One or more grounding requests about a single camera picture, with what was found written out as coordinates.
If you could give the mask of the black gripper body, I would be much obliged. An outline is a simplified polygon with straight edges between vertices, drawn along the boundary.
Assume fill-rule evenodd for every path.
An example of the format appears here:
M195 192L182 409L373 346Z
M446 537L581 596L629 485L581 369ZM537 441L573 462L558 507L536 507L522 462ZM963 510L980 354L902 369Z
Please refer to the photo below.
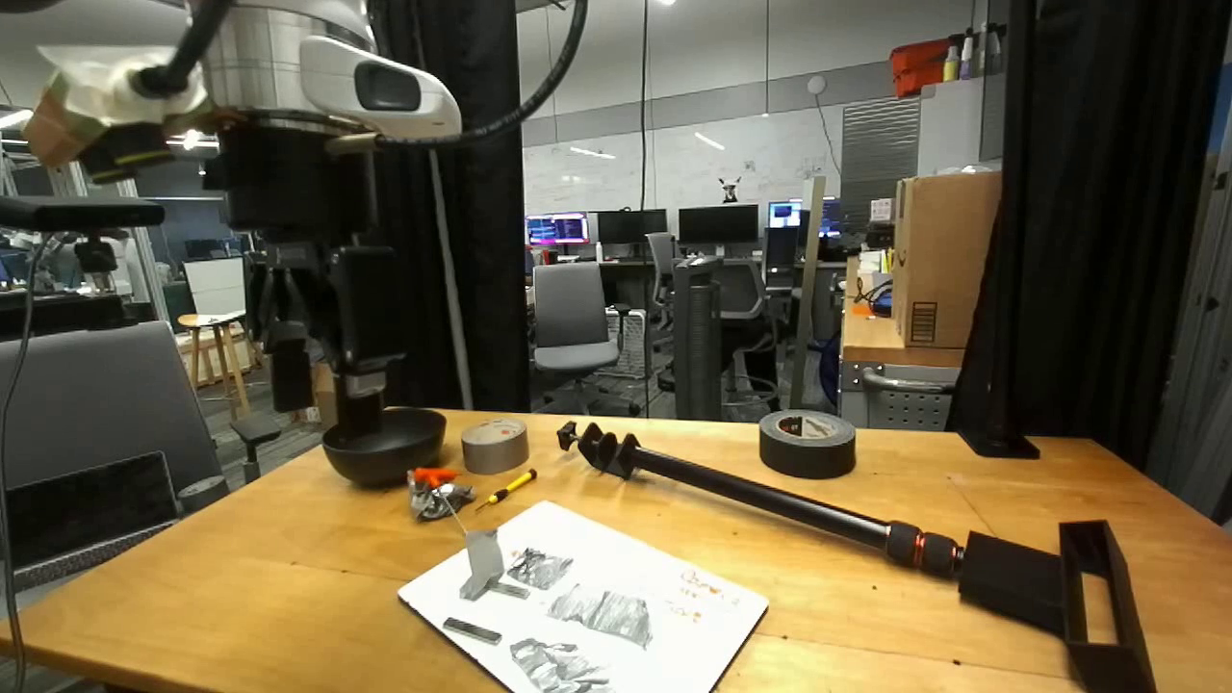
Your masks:
M398 354L390 323L398 255L390 246L342 246L331 263L337 296L337 351L347 360L378 360Z

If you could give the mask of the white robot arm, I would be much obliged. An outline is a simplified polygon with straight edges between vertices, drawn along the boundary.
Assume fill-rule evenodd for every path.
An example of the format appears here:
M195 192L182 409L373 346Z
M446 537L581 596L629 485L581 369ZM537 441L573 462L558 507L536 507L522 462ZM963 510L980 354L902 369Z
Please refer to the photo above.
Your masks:
M365 160L385 142L455 142L464 122L446 82L378 48L365 0L190 0L177 41L45 47L45 61L28 120L41 164L127 178L173 133L211 133L205 181L223 220L317 272L305 331L349 373L404 354Z

